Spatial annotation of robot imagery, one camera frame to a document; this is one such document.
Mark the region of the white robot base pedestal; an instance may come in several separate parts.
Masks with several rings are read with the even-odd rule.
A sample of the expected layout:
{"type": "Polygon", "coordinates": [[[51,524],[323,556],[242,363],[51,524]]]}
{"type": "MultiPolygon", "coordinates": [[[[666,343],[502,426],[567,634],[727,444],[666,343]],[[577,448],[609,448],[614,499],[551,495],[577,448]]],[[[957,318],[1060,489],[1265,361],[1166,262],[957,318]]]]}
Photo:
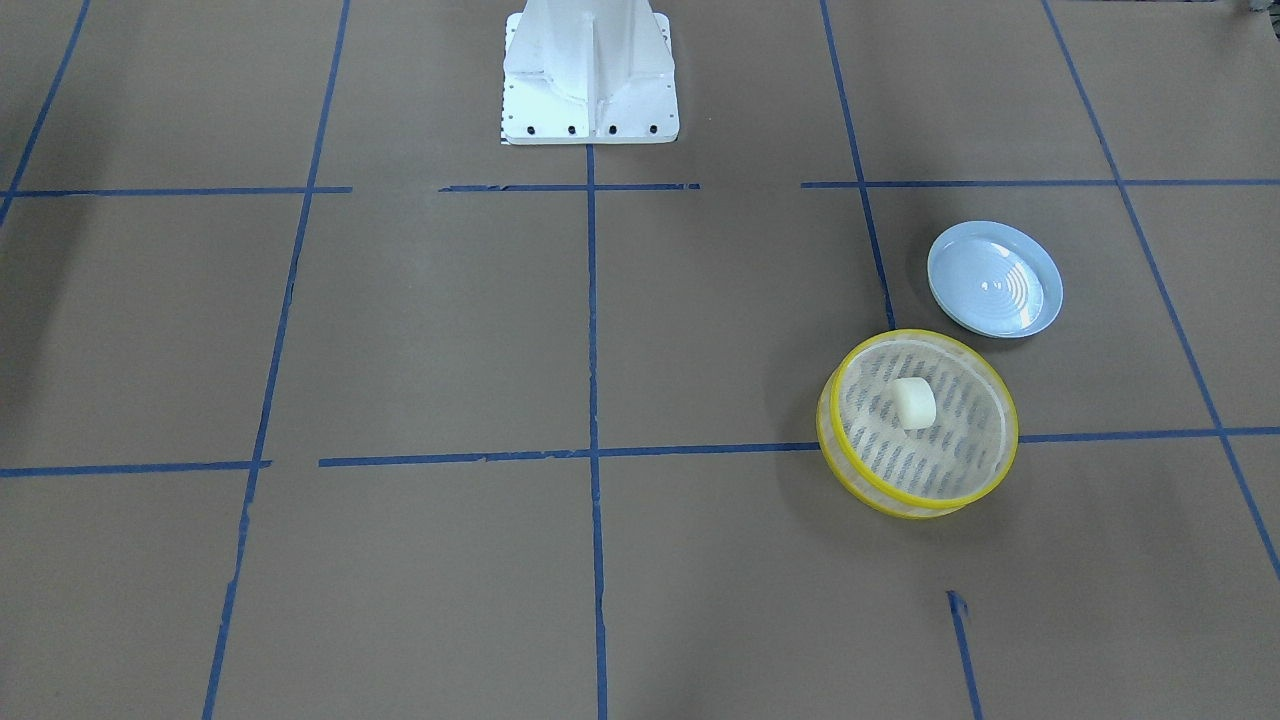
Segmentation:
{"type": "Polygon", "coordinates": [[[503,73],[503,143],[680,136],[672,26],[649,1],[527,1],[506,18],[503,73]]]}

